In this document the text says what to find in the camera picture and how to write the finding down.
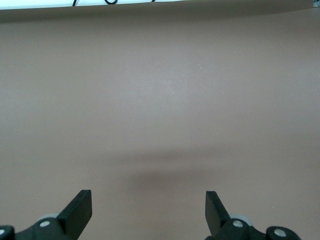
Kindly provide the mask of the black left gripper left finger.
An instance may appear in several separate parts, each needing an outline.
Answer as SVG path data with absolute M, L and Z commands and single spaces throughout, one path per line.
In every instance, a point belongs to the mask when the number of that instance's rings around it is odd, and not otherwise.
M 92 217 L 92 191 L 81 190 L 60 212 L 47 214 L 25 230 L 0 226 L 2 240 L 77 240 Z

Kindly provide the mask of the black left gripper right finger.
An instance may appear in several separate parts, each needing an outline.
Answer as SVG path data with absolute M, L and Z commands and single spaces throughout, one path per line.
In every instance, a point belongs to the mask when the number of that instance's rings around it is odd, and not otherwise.
M 243 215 L 229 214 L 215 191 L 205 195 L 205 219 L 210 231 L 208 240 L 298 240 L 291 229 L 270 226 L 261 232 Z

